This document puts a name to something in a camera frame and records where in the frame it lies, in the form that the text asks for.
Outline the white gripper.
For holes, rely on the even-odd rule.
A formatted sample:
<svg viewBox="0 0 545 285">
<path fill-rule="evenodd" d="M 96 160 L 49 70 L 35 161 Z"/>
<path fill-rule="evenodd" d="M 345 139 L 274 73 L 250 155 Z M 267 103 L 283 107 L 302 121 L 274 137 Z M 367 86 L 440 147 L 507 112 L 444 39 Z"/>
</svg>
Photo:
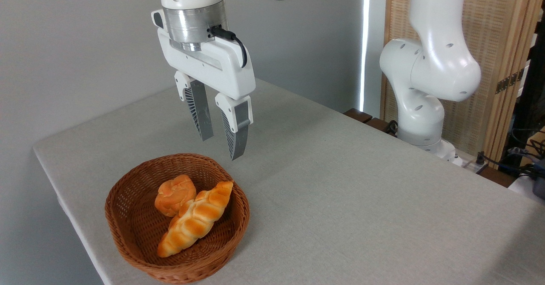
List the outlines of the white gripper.
<svg viewBox="0 0 545 285">
<path fill-rule="evenodd" d="M 249 94 L 255 90 L 256 81 L 250 56 L 242 67 L 243 52 L 237 42 L 216 38 L 201 43 L 201 50 L 192 52 L 177 49 L 178 43 L 171 42 L 164 29 L 158 28 L 157 33 L 166 61 L 177 70 L 179 97 L 187 103 L 202 141 L 214 135 L 205 87 L 208 85 L 220 92 L 215 102 L 221 110 L 230 159 L 242 156 L 249 125 L 254 122 Z"/>
</svg>

